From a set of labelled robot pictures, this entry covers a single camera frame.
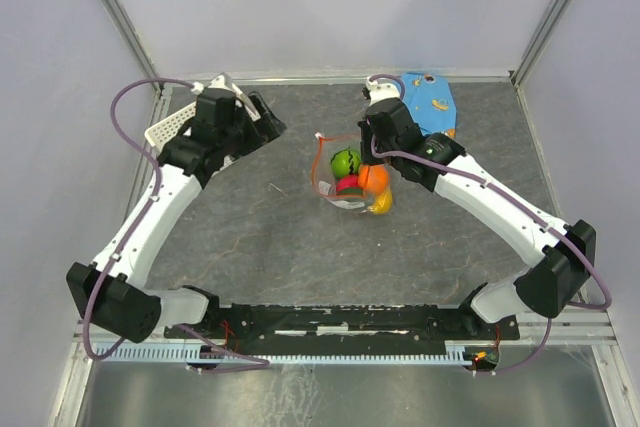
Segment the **clear zip top bag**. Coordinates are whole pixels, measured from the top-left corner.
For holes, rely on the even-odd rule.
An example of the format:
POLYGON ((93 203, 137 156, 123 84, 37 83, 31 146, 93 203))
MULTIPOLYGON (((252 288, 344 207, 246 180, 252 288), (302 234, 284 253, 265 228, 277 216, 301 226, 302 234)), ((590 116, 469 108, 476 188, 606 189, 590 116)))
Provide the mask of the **clear zip top bag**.
POLYGON ((335 207, 386 214, 393 205, 391 177, 384 164, 365 161, 360 136, 326 137, 315 133, 318 150, 311 168, 311 183, 318 195, 335 207))

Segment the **yellow lemon toy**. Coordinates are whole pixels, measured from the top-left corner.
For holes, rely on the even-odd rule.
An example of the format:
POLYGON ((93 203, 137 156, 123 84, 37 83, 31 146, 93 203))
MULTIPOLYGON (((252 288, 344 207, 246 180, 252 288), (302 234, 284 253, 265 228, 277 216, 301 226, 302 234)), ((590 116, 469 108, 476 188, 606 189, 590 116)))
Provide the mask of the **yellow lemon toy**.
POLYGON ((374 198, 373 203, 367 207, 367 210, 374 215, 382 215, 386 214, 392 205, 393 195, 391 188, 388 187, 374 198))

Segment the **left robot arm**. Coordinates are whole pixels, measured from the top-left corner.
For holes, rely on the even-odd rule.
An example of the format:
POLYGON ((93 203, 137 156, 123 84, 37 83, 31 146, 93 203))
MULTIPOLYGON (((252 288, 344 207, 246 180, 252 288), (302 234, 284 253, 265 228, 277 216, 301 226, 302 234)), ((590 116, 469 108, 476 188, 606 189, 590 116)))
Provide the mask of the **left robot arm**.
POLYGON ((186 208, 220 171, 285 131, 262 96, 237 86, 209 87, 149 127, 159 171, 109 244, 66 282, 80 316, 133 343, 154 330, 187 324, 209 337, 221 325, 216 296, 192 286, 148 290, 154 260, 186 208))

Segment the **orange toy fruit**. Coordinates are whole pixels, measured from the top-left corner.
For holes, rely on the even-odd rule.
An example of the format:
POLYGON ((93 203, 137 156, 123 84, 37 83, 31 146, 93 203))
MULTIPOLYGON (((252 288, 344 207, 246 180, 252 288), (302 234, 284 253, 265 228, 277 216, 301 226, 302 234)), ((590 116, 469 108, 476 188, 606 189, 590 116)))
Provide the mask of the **orange toy fruit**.
POLYGON ((373 195, 380 195, 390 183, 390 176, 383 164, 362 164, 358 172, 358 186, 373 195))

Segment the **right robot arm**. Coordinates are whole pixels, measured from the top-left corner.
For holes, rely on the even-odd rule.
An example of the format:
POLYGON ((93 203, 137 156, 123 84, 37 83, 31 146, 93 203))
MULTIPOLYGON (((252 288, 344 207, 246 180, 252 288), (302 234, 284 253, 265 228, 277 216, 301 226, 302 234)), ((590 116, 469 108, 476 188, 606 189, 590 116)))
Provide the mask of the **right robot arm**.
POLYGON ((361 129, 361 155, 388 164, 405 180, 447 199, 497 234, 526 267, 473 293, 458 315, 467 336, 481 338, 495 323, 531 310, 554 319, 572 304, 594 269, 596 231, 568 224, 492 177, 453 139, 425 135, 397 97, 370 101, 361 129))

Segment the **green watermelon toy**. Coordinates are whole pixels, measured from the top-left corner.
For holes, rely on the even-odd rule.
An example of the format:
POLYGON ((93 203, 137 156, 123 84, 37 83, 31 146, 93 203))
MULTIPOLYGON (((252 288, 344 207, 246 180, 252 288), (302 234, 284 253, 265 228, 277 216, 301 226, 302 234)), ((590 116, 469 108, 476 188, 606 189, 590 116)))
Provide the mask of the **green watermelon toy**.
POLYGON ((330 165, 333 175, 338 179, 355 175, 361 165, 360 153, 351 148, 343 149, 332 156, 330 165))

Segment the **red apple toy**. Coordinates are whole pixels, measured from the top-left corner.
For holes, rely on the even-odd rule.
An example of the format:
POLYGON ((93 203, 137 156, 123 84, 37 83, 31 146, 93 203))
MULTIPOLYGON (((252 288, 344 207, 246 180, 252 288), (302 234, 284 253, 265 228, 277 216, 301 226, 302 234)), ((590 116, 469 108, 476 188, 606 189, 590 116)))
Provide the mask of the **red apple toy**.
POLYGON ((352 174, 341 178, 336 184, 336 193, 348 187, 359 187, 357 175, 352 174))

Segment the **dark green avocado toy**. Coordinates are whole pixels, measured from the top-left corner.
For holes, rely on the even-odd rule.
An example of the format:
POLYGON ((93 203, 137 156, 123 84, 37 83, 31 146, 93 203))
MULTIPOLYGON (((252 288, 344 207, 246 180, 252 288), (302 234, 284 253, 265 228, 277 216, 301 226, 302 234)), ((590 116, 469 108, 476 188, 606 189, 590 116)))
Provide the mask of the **dark green avocado toy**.
POLYGON ((348 187, 340 190, 338 192, 338 195, 347 197, 362 197, 364 195, 364 191, 360 187, 348 187))

